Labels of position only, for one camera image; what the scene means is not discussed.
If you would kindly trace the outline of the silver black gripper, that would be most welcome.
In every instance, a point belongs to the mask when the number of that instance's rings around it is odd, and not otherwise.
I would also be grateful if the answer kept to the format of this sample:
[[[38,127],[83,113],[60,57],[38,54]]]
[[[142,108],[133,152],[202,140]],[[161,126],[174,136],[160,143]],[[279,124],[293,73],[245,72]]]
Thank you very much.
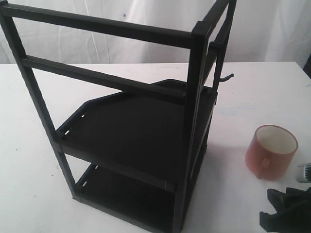
[[[300,164],[296,170],[299,183],[311,182],[311,164]],[[311,188],[300,190],[287,187],[285,193],[275,189],[267,190],[267,199],[278,212],[259,213],[259,225],[268,233],[310,233],[311,210],[309,208],[288,209],[303,201],[311,200]]]

